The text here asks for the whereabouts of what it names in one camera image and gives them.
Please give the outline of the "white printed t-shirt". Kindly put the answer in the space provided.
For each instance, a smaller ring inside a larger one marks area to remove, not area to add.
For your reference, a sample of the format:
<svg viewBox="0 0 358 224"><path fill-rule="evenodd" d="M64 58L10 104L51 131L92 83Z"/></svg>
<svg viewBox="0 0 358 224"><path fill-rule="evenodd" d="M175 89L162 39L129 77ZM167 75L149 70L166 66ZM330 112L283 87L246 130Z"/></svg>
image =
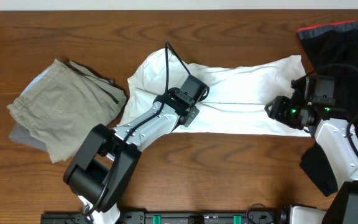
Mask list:
<svg viewBox="0 0 358 224"><path fill-rule="evenodd" d="M264 110L276 96L292 96L290 82L305 75L300 55L252 67L222 68L179 62L171 51L160 49L128 78L130 97L120 124L145 113L157 95L181 87L188 75L207 84L209 94L197 103L200 112L195 120L176 132L308 136L269 118Z"/></svg>

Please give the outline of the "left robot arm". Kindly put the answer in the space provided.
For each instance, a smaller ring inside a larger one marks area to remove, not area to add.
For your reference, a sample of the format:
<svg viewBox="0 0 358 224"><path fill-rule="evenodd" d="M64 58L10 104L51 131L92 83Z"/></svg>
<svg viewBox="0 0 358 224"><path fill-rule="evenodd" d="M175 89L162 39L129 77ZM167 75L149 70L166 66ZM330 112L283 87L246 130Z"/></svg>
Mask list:
<svg viewBox="0 0 358 224"><path fill-rule="evenodd" d="M152 107L125 125L95 126L63 175L63 181L84 203L86 221L116 223L118 200L125 192L144 149L178 126L188 126L198 115L196 104L208 88L171 88Z"/></svg>

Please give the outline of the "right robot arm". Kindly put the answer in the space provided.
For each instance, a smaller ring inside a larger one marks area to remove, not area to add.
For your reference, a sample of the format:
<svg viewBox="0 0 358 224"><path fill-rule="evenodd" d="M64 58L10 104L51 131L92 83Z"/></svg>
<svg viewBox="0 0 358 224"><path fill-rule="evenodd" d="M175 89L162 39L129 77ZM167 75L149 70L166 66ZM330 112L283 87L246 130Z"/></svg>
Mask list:
<svg viewBox="0 0 358 224"><path fill-rule="evenodd" d="M358 138L346 110L336 106L332 77L291 81L292 97L276 96L265 105L269 118L307 129L322 148L339 192L328 210L292 206L281 223L358 223Z"/></svg>

